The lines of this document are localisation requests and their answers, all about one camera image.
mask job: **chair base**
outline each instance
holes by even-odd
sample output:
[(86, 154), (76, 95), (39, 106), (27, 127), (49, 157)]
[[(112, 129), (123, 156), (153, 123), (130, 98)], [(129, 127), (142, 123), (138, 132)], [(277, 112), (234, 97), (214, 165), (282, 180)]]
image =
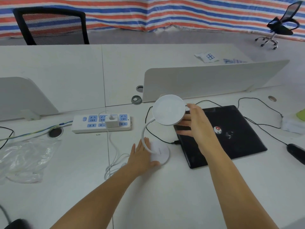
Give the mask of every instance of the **chair base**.
[(278, 41), (273, 40), (274, 36), (276, 35), (276, 33), (274, 33), (271, 37), (258, 37), (257, 39), (255, 39), (255, 41), (257, 41), (258, 39), (262, 38), (263, 41), (265, 41), (263, 44), (261, 44), (261, 47), (263, 47), (264, 45), (266, 45), (268, 42), (273, 42), (273, 45), (275, 46), (273, 48), (273, 50), (277, 49), (278, 47)]

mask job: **black laptop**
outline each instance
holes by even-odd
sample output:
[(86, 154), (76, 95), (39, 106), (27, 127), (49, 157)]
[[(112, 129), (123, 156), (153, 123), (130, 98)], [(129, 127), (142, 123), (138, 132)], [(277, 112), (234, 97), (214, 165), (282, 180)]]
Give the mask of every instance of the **black laptop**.
[[(211, 122), (222, 148), (231, 159), (267, 150), (258, 135), (234, 105), (206, 108), (203, 111)], [(174, 127), (175, 130), (190, 130), (186, 126), (175, 125)], [(184, 135), (177, 136), (191, 169), (208, 165), (194, 138)]]

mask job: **plastic bag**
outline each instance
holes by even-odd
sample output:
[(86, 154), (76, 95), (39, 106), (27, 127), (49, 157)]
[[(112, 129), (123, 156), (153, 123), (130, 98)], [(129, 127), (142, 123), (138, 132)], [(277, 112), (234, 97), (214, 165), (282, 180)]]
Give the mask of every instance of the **plastic bag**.
[(60, 144), (57, 139), (33, 138), (5, 145), (0, 150), (0, 179), (7, 177), (19, 183), (40, 182), (44, 168)]

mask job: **chair backrest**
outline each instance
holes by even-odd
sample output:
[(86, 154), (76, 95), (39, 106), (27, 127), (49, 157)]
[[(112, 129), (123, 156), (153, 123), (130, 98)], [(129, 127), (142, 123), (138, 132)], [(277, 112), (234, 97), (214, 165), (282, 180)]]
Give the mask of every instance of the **chair backrest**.
[(291, 4), (290, 6), (288, 6), (285, 14), (281, 18), (281, 21), (285, 22), (287, 20), (292, 19), (293, 16), (296, 14), (296, 12), (299, 10), (301, 4), (302, 4), (302, 1), (297, 1), (297, 2), (295, 2), (293, 4)]
[(89, 44), (84, 12), (25, 7), (13, 13), (28, 45)]

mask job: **hand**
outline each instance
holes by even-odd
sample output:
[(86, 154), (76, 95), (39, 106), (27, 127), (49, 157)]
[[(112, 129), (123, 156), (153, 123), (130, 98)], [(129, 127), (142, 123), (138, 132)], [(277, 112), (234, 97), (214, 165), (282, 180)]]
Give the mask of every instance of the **hand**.
[(189, 126), (191, 130), (180, 130), (177, 134), (194, 137), (201, 152), (212, 152), (221, 148), (218, 138), (204, 111), (195, 104), (187, 104), (190, 114), (185, 114), (178, 125)]
[[(150, 149), (150, 142), (147, 137), (144, 138), (146, 146)], [(158, 161), (150, 161), (150, 152), (148, 152), (140, 139), (137, 149), (135, 149), (135, 144), (132, 145), (132, 151), (128, 159), (127, 165), (131, 167), (137, 176), (144, 174), (149, 169), (160, 165)]]

